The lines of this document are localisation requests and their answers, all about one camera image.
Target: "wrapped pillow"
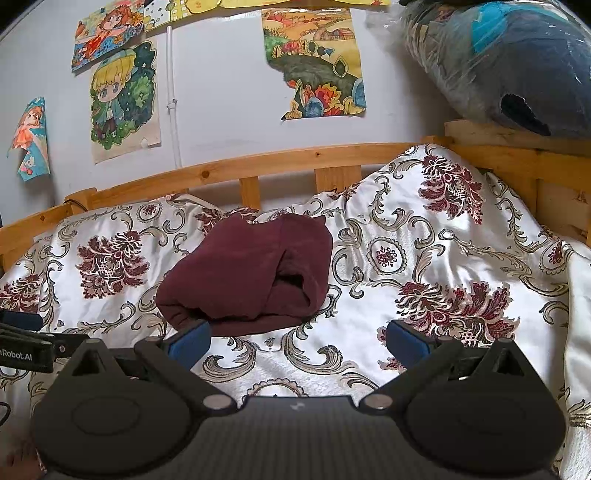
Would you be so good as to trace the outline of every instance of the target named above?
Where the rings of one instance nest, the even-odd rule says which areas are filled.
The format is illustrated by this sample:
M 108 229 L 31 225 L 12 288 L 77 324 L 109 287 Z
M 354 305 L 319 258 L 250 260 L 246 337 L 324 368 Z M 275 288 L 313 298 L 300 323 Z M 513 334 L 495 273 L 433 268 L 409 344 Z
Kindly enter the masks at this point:
M 464 117 L 591 138 L 591 32 L 561 2 L 416 0 L 402 24 L 409 51 Z

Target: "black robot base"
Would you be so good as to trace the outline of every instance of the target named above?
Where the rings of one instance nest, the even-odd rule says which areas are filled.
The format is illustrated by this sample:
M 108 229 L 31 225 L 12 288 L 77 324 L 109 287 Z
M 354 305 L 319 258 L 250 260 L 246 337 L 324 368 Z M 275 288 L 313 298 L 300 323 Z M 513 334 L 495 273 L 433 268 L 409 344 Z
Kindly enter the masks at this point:
M 125 359 L 97 339 L 78 348 L 33 417 L 45 480 L 556 478 L 564 417 L 509 339 L 430 340 L 358 407 L 251 397 L 242 408 L 158 341 Z

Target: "landscape drawing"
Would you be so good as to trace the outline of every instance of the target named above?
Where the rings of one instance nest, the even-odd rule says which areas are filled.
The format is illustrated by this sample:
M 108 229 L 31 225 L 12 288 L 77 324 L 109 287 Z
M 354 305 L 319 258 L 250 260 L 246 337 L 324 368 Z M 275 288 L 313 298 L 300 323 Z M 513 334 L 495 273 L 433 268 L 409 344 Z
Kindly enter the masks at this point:
M 389 5 L 390 0 L 337 0 L 352 5 Z M 145 6 L 144 24 L 146 32 L 176 22 L 182 18 L 201 14 L 216 7 L 244 8 L 265 7 L 289 2 L 305 6 L 302 0 L 148 0 Z
M 348 9 L 262 12 L 269 65 L 295 90 L 283 120 L 365 111 L 361 58 Z

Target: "colored paper drawing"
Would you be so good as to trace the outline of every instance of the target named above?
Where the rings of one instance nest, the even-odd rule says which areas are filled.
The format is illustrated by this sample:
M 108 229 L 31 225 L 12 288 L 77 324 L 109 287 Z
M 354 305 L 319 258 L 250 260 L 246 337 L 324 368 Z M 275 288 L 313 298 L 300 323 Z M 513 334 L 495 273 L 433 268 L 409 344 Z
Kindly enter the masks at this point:
M 337 0 L 352 5 L 389 5 L 390 0 Z M 243 8 L 264 7 L 290 2 L 298 5 L 300 0 L 152 0 L 145 7 L 145 30 L 149 32 L 170 22 L 201 14 L 216 7 Z
M 90 85 L 95 163 L 160 143 L 156 50 L 144 41 L 97 65 Z
M 365 110 L 361 58 L 348 9 L 262 12 L 269 65 L 295 89 L 283 120 Z
M 144 0 L 119 0 L 78 22 L 72 71 L 125 45 L 144 30 Z
M 25 158 L 18 169 L 18 174 L 24 181 L 49 174 L 45 99 L 43 97 L 35 98 L 25 108 L 17 131 L 12 137 L 12 145 L 8 150 L 8 155 L 10 150 L 14 148 L 26 151 Z

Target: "floral bedspread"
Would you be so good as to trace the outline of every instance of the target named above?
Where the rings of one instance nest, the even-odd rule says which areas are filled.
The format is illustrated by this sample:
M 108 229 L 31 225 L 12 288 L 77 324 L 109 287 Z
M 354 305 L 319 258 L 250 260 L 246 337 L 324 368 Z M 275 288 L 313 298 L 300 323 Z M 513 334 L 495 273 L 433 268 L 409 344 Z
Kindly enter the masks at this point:
M 197 375 L 239 402 L 246 395 L 359 401 L 403 370 L 385 347 L 392 319 L 467 345 L 514 338 L 568 418 L 557 471 L 587 478 L 591 251 L 540 226 L 506 184 L 421 145 L 343 193 L 238 212 L 254 222 L 324 215 L 334 239 L 329 293 L 300 327 L 214 338 Z M 170 335 L 154 302 L 158 285 L 230 213 L 181 195 L 70 217 L 0 280 L 0 306 L 39 312 L 45 331 L 87 333 L 111 348 Z M 13 409 L 0 452 L 26 437 L 52 379 L 0 369 L 0 400 Z

